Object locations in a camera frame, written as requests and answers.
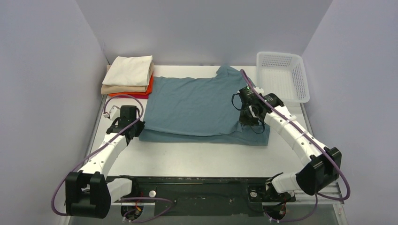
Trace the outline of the teal blue t-shirt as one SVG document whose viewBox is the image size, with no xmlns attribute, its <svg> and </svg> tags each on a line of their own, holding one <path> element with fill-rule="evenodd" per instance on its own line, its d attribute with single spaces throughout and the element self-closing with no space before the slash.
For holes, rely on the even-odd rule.
<svg viewBox="0 0 398 225">
<path fill-rule="evenodd" d="M 240 71 L 221 66 L 212 78 L 155 77 L 146 104 L 142 142 L 267 146 L 270 127 L 239 122 L 246 87 Z"/>
</svg>

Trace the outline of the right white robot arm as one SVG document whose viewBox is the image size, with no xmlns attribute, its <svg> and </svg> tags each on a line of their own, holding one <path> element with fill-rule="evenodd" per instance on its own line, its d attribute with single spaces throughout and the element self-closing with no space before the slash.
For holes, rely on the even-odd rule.
<svg viewBox="0 0 398 225">
<path fill-rule="evenodd" d="M 256 95 L 248 86 L 236 95 L 242 103 L 240 123 L 270 126 L 292 148 L 304 166 L 298 172 L 269 178 L 265 188 L 269 200 L 277 201 L 284 193 L 298 190 L 314 195 L 339 178 L 341 152 L 336 147 L 328 148 L 308 133 L 279 97 L 273 93 Z"/>
</svg>

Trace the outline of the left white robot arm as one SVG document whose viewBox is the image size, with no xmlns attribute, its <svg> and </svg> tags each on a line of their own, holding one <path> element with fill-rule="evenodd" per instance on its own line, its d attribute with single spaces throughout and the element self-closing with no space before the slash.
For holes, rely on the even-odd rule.
<svg viewBox="0 0 398 225">
<path fill-rule="evenodd" d="M 122 197 L 129 202 L 139 198 L 140 188 L 135 178 L 122 175 L 107 182 L 108 173 L 120 153 L 144 129 L 139 112 L 134 105 L 121 106 L 119 117 L 106 131 L 101 151 L 77 172 L 67 175 L 65 207 L 68 216 L 105 218 L 111 204 Z"/>
</svg>

